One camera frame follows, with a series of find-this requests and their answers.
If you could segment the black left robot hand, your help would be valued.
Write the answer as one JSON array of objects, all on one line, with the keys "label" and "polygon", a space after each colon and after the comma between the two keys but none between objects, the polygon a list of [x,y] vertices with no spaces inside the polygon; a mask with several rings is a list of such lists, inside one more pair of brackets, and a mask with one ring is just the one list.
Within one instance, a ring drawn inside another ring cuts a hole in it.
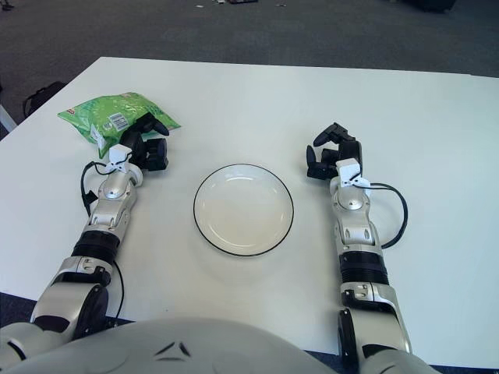
[{"label": "black left robot hand", "polygon": [[168,136],[165,125],[150,112],[139,117],[120,137],[119,143],[130,148],[128,161],[148,171],[162,171],[168,166],[165,138],[143,140],[142,135],[151,131]]}]

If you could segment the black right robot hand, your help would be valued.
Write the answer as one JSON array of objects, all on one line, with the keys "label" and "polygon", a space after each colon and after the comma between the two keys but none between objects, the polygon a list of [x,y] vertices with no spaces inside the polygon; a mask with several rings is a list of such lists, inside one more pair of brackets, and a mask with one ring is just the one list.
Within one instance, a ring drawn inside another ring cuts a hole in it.
[{"label": "black right robot hand", "polygon": [[311,145],[306,148],[307,176],[320,180],[332,179],[339,176],[336,166],[338,161],[355,159],[359,166],[363,167],[362,146],[354,136],[349,135],[348,130],[334,122],[321,132],[313,141],[314,147],[323,146],[332,142],[338,146],[336,150],[323,148],[320,160],[317,161],[316,154]]}]

